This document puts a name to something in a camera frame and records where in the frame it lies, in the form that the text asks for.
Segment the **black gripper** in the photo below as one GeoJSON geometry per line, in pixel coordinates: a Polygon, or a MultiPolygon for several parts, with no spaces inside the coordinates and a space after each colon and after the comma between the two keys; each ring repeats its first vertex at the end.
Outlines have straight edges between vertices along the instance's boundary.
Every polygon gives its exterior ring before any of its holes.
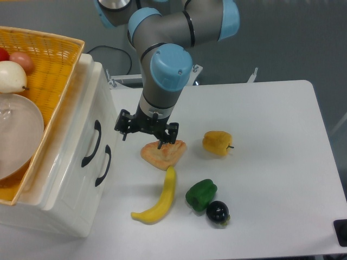
{"type": "Polygon", "coordinates": [[[134,115],[125,109],[120,111],[114,130],[123,136],[122,141],[125,141],[130,133],[154,135],[159,140],[157,148],[161,149],[164,144],[175,144],[178,135],[179,123],[167,124],[168,118],[166,109],[147,105],[142,108],[139,104],[134,115]]]}

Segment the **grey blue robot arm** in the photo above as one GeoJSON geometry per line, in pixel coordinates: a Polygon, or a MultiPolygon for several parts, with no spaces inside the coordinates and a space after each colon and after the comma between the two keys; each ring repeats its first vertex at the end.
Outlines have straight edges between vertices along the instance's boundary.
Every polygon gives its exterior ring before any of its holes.
{"type": "Polygon", "coordinates": [[[143,92],[135,114],[122,110],[115,130],[123,136],[142,132],[160,145],[174,144],[179,125],[169,117],[187,85],[193,62],[188,48],[235,35],[240,15],[234,1],[183,1],[172,12],[169,1],[95,1],[106,26],[127,25],[138,55],[143,92]]]}

